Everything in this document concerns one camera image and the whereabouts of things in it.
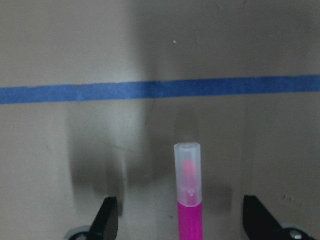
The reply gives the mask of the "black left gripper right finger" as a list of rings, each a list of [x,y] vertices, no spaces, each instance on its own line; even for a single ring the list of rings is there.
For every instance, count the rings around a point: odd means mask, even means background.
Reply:
[[[243,198],[242,223],[250,240],[287,239],[285,230],[254,195]]]

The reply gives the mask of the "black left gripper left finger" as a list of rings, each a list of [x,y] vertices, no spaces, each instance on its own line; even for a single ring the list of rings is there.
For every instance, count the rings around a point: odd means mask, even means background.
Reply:
[[[119,229],[118,200],[107,197],[88,232],[88,240],[115,240]]]

